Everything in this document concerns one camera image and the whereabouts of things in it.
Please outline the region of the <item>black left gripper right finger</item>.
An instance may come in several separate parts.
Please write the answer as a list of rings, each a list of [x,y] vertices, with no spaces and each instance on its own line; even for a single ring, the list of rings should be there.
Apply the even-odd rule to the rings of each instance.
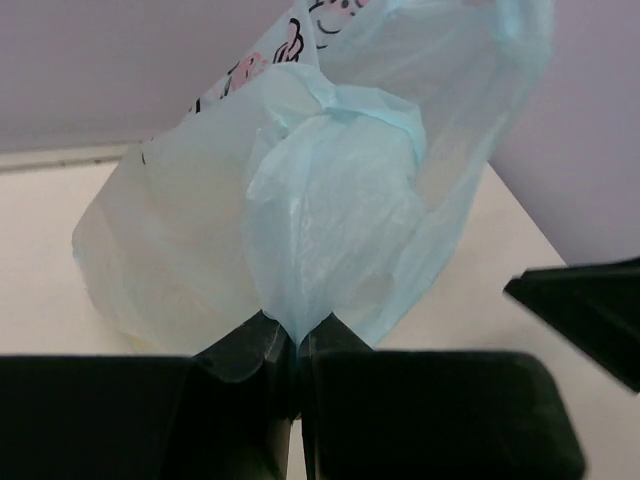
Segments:
[[[336,317],[301,344],[311,479],[581,479],[559,389],[512,351],[375,350]]]

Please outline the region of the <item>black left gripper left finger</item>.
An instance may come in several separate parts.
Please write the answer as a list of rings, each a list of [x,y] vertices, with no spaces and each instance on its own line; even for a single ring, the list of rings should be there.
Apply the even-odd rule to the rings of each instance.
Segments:
[[[193,356],[5,356],[1,475],[282,479],[291,352],[256,314]]]

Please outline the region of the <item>light blue plastic bag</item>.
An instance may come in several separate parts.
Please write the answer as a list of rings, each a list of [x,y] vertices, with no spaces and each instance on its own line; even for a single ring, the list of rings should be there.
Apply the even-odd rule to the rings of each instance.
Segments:
[[[297,1],[72,236],[101,316],[195,354],[256,313],[368,344],[451,258],[552,50],[549,1]]]

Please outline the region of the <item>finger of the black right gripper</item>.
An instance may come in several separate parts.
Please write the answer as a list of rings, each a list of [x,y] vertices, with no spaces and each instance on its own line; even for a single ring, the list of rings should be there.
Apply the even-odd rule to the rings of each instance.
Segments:
[[[639,259],[533,269],[504,292],[628,387],[639,390]]]

